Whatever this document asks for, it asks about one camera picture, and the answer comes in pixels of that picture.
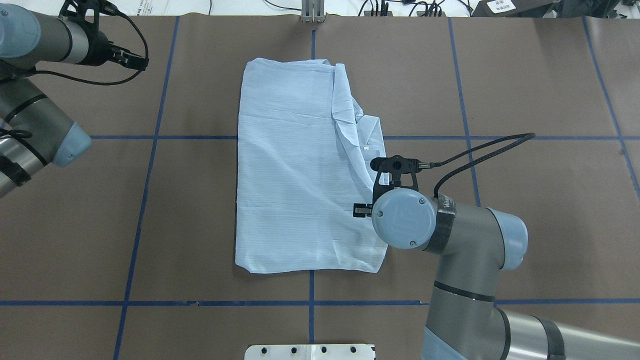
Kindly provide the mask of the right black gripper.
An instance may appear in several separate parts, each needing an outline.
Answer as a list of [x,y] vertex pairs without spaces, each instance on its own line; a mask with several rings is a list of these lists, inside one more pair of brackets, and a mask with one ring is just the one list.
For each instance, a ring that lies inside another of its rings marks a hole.
[[353,204],[353,216],[354,218],[366,218],[372,214],[372,203],[354,203]]

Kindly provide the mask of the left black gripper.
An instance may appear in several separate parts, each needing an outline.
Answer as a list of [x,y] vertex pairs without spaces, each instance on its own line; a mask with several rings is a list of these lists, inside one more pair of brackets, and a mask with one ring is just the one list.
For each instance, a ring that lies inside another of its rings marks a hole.
[[148,55],[139,55],[122,47],[115,47],[114,43],[100,30],[87,32],[87,66],[102,66],[106,62],[121,65],[127,69],[145,71],[149,64]]

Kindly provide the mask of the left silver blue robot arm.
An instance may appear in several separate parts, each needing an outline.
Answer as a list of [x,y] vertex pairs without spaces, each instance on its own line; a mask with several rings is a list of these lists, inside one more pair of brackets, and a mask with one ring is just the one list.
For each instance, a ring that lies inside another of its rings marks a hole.
[[100,15],[132,23],[107,0],[66,0],[57,16],[2,3],[0,116],[7,128],[0,137],[0,194],[24,186],[48,164],[66,167],[92,145],[91,137],[31,81],[41,62],[102,66],[106,62],[146,70],[150,57],[146,38],[134,30],[144,55],[118,46],[99,29]]

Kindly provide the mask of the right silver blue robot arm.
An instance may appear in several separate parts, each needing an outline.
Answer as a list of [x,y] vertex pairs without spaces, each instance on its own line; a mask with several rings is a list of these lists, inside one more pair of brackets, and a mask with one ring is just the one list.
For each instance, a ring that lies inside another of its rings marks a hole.
[[355,203],[397,249],[439,256],[423,331],[423,360],[637,360],[638,342],[495,305],[500,271],[522,262],[528,230],[517,216],[399,187]]

